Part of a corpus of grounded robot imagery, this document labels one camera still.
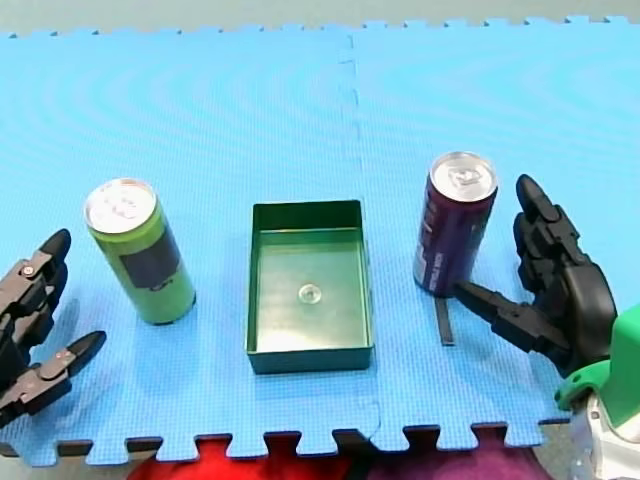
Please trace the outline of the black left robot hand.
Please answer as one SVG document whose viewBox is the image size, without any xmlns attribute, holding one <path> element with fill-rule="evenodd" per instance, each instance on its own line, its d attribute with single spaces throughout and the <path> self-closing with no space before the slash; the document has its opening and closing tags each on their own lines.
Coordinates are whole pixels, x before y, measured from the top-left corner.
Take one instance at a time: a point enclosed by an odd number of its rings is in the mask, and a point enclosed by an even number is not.
<svg viewBox="0 0 640 480">
<path fill-rule="evenodd" d="M 28 259 L 17 261 L 1 279 L 1 426 L 33 416 L 72 389 L 80 373 L 103 347 L 107 334 L 90 332 L 33 363 L 31 350 L 45 342 L 53 313 L 68 279 L 70 232 L 51 235 Z"/>
</svg>

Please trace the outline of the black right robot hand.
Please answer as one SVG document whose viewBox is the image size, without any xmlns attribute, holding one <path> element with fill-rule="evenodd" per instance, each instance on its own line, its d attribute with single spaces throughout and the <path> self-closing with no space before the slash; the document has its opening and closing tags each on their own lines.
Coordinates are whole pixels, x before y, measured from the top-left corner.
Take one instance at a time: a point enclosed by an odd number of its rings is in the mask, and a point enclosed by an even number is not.
<svg viewBox="0 0 640 480">
<path fill-rule="evenodd" d="M 454 297 L 524 352 L 551 361 L 563 378 L 609 358 L 615 301 L 600 266 L 581 250 L 579 233 L 564 209 L 552 203 L 529 175 L 516 182 L 521 212 L 513 235 L 518 276 L 531 303 L 517 303 L 471 281 Z"/>
</svg>

